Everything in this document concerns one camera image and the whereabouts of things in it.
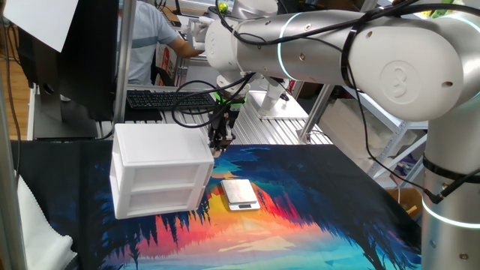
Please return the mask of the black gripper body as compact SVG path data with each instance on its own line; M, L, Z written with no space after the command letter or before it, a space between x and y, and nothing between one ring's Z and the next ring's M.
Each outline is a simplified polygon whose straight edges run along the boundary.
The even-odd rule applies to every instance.
M221 130L226 126L233 128L235 121L239 116L240 110L240 105L225 105L214 109L214 111L208 116L210 128L212 130Z

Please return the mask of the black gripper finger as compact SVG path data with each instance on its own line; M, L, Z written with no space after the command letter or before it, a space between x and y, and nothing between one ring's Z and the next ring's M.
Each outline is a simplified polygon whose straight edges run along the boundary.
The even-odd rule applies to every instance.
M209 148L213 150L218 150L220 142L221 142L221 135L219 133L219 130L213 125L210 125L208 129Z
M221 152L225 152L230 146L233 140L236 139L236 135L232 132L232 129L229 125L222 127L220 129L220 142L219 149Z

